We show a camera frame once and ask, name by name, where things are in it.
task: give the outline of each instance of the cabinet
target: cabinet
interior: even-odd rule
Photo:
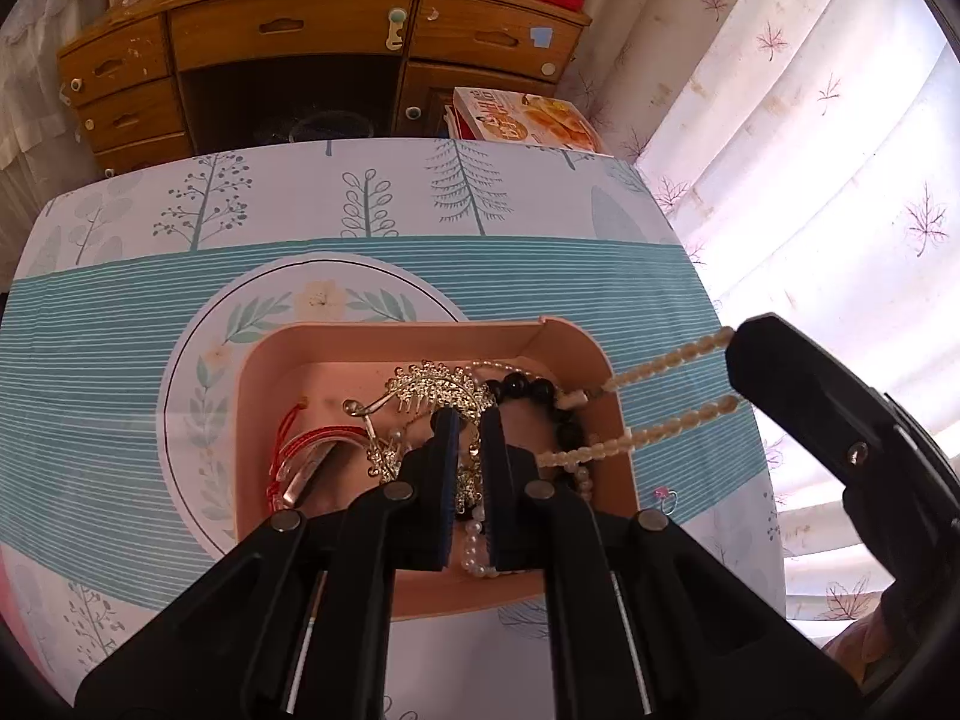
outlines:
[[[284,142],[323,111],[434,137],[455,86],[552,95],[588,24],[538,0],[141,0],[58,61],[80,133],[116,175]]]
[[[550,95],[553,84],[508,76],[490,70],[409,62],[403,76],[394,134],[405,138],[436,138],[446,134],[443,108],[453,100],[455,86],[504,89],[529,95]]]

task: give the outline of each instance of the table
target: table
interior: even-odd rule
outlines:
[[[587,329],[615,370],[718,326],[640,177],[606,157],[294,143],[58,197],[32,230],[0,329],[0,611],[70,699],[232,546],[222,427],[233,366],[272,325],[545,314]],[[626,389],[623,413],[648,424],[724,391],[714,355]],[[673,517],[784,608],[749,410],[632,464],[642,506],[675,490]],[[395,623],[387,717],[551,717],[544,634],[536,602]]]

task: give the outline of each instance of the drawer handle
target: drawer handle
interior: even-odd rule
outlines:
[[[477,43],[489,43],[491,46],[503,46],[506,49],[515,49],[520,41],[505,32],[476,32],[473,39]]]
[[[112,73],[118,67],[123,64],[123,59],[108,59],[106,62],[102,62],[93,69],[93,74],[99,77],[104,73]]]
[[[260,34],[268,35],[272,32],[298,32],[304,28],[301,19],[274,19],[271,22],[261,23]]]
[[[401,7],[393,8],[387,14],[390,20],[390,31],[387,33],[387,48],[392,52],[398,52],[403,47],[403,38],[400,37],[400,30],[407,20],[407,12]]]
[[[114,127],[129,127],[131,124],[137,124],[140,121],[140,117],[137,114],[125,113],[123,116],[118,116],[113,120]]]

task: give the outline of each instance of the white curtain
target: white curtain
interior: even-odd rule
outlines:
[[[635,159],[723,322],[777,312],[960,453],[960,64],[923,0],[593,2],[562,88]],[[787,616],[824,642],[891,578],[839,482],[758,423]]]
[[[47,200],[100,177],[61,100],[56,50],[106,0],[17,0],[0,26],[0,292]]]

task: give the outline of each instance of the gold hair clip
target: gold hair clip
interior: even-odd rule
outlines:
[[[395,440],[395,437],[391,437],[389,443],[379,440],[370,415],[378,412],[393,398],[397,399],[397,410],[400,412],[412,411],[419,415],[450,406],[472,424],[474,438],[469,445],[472,464],[457,469],[456,509],[458,514],[463,514],[468,508],[480,503],[483,498],[478,464],[480,415],[496,405],[496,400],[487,386],[479,384],[473,378],[472,372],[462,367],[449,368],[442,362],[424,360],[419,365],[410,365],[408,370],[397,367],[392,379],[387,381],[384,394],[370,405],[364,406],[356,400],[344,400],[344,412],[363,419],[370,437],[367,459],[371,467],[368,474],[378,476],[381,484],[394,480],[400,473],[402,442]]]

